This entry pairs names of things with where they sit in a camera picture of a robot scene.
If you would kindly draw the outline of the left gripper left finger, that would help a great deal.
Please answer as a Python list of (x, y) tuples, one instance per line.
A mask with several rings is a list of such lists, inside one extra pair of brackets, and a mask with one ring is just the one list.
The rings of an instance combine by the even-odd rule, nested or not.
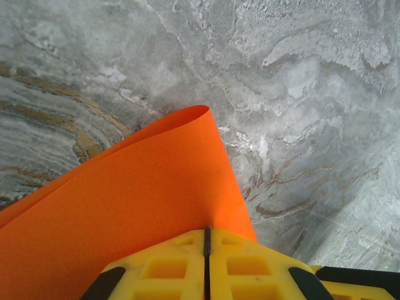
[(81, 299), (206, 299), (207, 230), (193, 230), (108, 264)]

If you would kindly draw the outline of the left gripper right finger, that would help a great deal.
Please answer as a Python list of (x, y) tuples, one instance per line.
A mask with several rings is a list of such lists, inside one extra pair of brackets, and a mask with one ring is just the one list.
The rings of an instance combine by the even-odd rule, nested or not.
[(208, 229), (211, 299), (332, 299), (301, 261), (225, 229)]

